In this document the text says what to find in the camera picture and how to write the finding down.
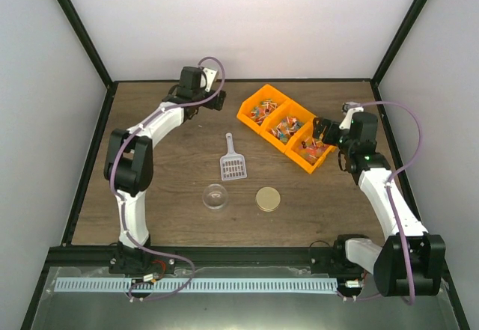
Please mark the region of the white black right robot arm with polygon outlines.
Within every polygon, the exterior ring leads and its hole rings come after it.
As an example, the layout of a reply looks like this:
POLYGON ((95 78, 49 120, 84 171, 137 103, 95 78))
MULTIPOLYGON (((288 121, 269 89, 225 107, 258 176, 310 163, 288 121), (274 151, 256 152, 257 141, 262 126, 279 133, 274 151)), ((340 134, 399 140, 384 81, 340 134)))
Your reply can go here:
POLYGON ((377 151, 378 118, 363 108, 349 109, 341 122, 314 118, 312 136, 344 155, 342 171, 369 200, 385 243, 347 236, 332 254, 335 268, 350 272, 357 265, 372 274, 384 297, 435 296, 442 280, 445 242, 431 234, 401 195, 387 159, 377 151))

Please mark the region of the orange bin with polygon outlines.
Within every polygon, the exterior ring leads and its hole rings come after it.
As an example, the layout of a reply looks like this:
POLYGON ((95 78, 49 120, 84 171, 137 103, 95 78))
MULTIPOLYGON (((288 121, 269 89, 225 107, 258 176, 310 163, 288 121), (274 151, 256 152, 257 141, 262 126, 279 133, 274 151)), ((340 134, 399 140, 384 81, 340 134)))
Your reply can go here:
POLYGON ((290 98, 272 85, 266 84, 242 102, 237 119, 259 134, 272 114, 290 98))
POLYGON ((285 155, 308 174, 312 174, 336 151, 335 146, 324 144, 313 136, 313 122, 308 121, 288 141, 285 155))
POLYGON ((261 125, 260 136, 281 153, 291 148, 315 115, 294 100, 281 104, 261 125))

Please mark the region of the white slotted plastic scoop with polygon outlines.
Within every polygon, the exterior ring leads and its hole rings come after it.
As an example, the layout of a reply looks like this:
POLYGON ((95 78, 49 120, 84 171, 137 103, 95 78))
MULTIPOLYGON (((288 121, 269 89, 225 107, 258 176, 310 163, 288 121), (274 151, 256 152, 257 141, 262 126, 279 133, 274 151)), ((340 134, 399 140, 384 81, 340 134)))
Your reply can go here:
POLYGON ((230 132, 225 134, 227 153, 220 158, 222 181, 241 180, 247 177, 245 158, 234 149, 234 140, 230 132))

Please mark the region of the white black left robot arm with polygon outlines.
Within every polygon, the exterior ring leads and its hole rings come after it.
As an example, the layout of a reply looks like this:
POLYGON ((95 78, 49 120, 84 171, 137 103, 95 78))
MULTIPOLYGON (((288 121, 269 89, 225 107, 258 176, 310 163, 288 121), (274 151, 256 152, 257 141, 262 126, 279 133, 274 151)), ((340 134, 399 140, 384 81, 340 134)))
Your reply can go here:
POLYGON ((145 198, 153 180, 153 151, 172 130, 192 119, 200 107, 220 111, 226 93, 213 90, 218 70, 202 65, 184 67, 157 108, 128 129, 114 129, 109 138, 104 177, 118 205, 120 235, 115 268, 143 273, 153 265, 145 198))

